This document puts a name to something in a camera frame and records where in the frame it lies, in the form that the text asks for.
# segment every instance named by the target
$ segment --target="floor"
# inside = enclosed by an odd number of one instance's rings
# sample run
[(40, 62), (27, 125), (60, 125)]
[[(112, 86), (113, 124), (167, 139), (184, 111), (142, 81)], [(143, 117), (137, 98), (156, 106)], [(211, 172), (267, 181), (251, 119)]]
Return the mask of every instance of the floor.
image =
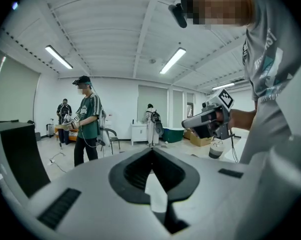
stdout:
[[(44, 165), (44, 168), (47, 172), (47, 175), (51, 181), (57, 179), (66, 172), (74, 168), (74, 148), (75, 142), (71, 142), (68, 145), (62, 144), (60, 147), (59, 141), (56, 138), (43, 138), (37, 142), (39, 154), (41, 161)], [(230, 142), (224, 142), (224, 152), (219, 158), (220, 160), (225, 160), (224, 154), (231, 149)], [(131, 145), (130, 141), (121, 141), (120, 149), (118, 143), (113, 143), (113, 153), (114, 156), (120, 156), (120, 152), (132, 151), (134, 149), (140, 149), (141, 147), (147, 148), (146, 142), (135, 142), (134, 145)], [(198, 147), (193, 145), (188, 139), (183, 139), (182, 141), (176, 143), (165, 144), (161, 140), (157, 145), (158, 148), (167, 152), (170, 155), (176, 153), (184, 153), (187, 155), (195, 155), (203, 159), (211, 159), (209, 157), (210, 145)], [(104, 150), (101, 151), (100, 147), (97, 147), (98, 159), (103, 159), (103, 157), (112, 156), (112, 150), (110, 147), (104, 147)], [(86, 151), (84, 150), (84, 162), (89, 162)], [(0, 189), (5, 198), (19, 203), (8, 186), (5, 183), (5, 180), (1, 177), (0, 174)], [(154, 212), (164, 212), (167, 207), (167, 195), (159, 183), (155, 174), (151, 173), (147, 179), (145, 192), (150, 195), (151, 200), (151, 209)]]

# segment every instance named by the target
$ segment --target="chair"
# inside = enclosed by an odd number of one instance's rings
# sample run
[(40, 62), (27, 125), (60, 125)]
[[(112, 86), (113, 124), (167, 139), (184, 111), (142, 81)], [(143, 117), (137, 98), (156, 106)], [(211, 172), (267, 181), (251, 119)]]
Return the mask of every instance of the chair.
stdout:
[(114, 155), (114, 153), (113, 153), (113, 142), (118, 142), (118, 147), (119, 147), (119, 152), (120, 152), (121, 151), (121, 144), (120, 144), (119, 138), (117, 138), (116, 131), (114, 131), (112, 129), (108, 129), (108, 128), (105, 128), (105, 131), (107, 132), (107, 135), (109, 137), (109, 142), (110, 142), (110, 146), (111, 146), (111, 154)]

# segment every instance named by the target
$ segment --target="hand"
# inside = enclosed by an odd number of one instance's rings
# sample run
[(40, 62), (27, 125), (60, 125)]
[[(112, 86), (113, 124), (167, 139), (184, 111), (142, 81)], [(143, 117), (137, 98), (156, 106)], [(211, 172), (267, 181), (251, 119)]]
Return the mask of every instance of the hand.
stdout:
[[(229, 119), (229, 122), (228, 122), (227, 125), (228, 125), (228, 129), (230, 130), (233, 127), (235, 127), (235, 120), (234, 120), (234, 117), (233, 117), (233, 111), (232, 110), (230, 110), (229, 117), (230, 117), (230, 119)], [(216, 120), (218, 122), (222, 122), (224, 120), (224, 116), (223, 116), (222, 112), (219, 112), (219, 111), (216, 112)]]

